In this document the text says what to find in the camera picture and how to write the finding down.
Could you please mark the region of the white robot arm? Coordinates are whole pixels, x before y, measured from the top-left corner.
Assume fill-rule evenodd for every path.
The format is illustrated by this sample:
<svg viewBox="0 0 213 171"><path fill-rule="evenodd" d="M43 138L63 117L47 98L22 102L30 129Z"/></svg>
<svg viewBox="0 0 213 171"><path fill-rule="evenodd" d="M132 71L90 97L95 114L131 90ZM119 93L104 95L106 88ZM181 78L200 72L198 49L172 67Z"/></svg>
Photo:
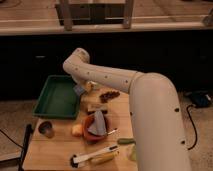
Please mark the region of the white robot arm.
<svg viewBox="0 0 213 171"><path fill-rule="evenodd" d="M93 65L82 48L63 69L81 86L94 81L129 95L138 171L191 171L179 98L166 76Z"/></svg>

